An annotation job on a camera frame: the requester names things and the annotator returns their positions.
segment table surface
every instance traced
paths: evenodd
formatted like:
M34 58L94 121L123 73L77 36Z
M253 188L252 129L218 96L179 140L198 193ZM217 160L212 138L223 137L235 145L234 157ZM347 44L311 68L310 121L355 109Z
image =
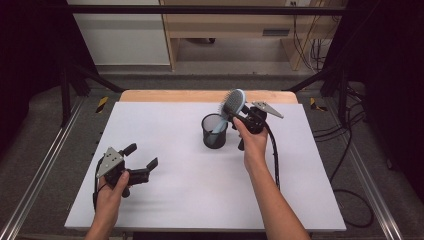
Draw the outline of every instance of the table surface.
M229 127L224 147L202 142L201 119L216 112L228 91L129 90L116 103L65 227L87 230L98 159L110 146L138 149L126 167L144 168L155 157L150 182L131 188L116 228L126 231L263 231L244 168L239 136ZM266 101L284 115L270 116L279 153L281 191L308 231L346 226L322 165L303 106L290 92L245 91L247 102ZM270 141L267 164L274 173Z

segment gray floor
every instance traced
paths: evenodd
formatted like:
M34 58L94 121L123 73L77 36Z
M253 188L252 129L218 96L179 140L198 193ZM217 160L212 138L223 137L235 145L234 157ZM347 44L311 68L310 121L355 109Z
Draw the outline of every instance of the gray floor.
M281 90L293 86L312 74L303 67L292 72L279 41L217 39L214 45L204 39L188 39L181 44L177 69L172 72L156 67L134 69L105 69L104 76L121 87L129 89L269 89ZM113 102L119 94L89 81L90 96L84 98L78 116L50 173L37 192L37 198L23 222L19 234L49 234L83 236L84 233L63 227L79 186L101 138ZM304 105L311 130L328 129L336 125L329 111L313 110L310 97L317 105L327 106L327 101L317 94L316 83L297 94ZM363 86L352 83L358 91ZM109 100L102 113L95 113L101 97ZM61 121L60 90L53 88L34 97L30 112L20 132L13 139L13 146L0 161L0 226L4 226L24 196L38 166L42 164L51 143L59 131ZM390 209L404 239L424 239L424 206L417 198L401 172L389 170L385 154L368 123L360 121L353 127L353 139L378 189ZM334 171L345 144L341 137L317 142L328 175ZM365 197L364 189L348 157L337 173L334 188L343 188ZM370 217L364 204L357 198L336 193L342 214L348 221L363 224ZM314 233L314 239L386 239L381 223L375 219L367 228L348 225L346 232Z

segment black mesh cup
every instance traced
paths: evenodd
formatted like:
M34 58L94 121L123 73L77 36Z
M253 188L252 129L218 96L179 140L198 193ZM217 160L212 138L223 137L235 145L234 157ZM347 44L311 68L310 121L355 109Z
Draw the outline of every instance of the black mesh cup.
M203 143L206 145L206 147L211 149L218 149L224 146L226 141L228 122L225 121L225 123L222 124L221 121L221 115L217 113L206 115L203 118ZM217 128L218 125L222 125L222 127L218 129L217 133L212 133L212 131Z

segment table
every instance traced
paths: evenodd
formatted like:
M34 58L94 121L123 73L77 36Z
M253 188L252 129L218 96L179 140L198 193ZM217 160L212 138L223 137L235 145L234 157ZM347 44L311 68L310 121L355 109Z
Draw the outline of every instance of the table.
M334 194L303 106L289 92L245 91L247 101L268 102L285 117L268 117L280 158L281 191L308 231L343 231ZM263 231L260 211L237 149L238 132L227 130L221 149L203 145L201 119L217 112L227 91L129 90L115 104L65 227L87 230L94 216L91 194L98 159L135 142L130 169L155 157L150 182L131 188L116 228L124 231ZM272 147L267 163L274 172Z

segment hand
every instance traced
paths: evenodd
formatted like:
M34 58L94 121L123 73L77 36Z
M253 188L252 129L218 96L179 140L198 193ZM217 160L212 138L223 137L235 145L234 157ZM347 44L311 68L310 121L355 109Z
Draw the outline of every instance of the hand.
M118 210L121 204L121 195L127 187L129 173L121 174L116 186L112 189L104 177L99 180L96 214L93 224L85 239L107 239L118 220Z
M251 134L239 119L234 117L233 122L244 141L244 165L246 170L251 173L252 169L266 167L265 150L268 131L264 128L259 134Z

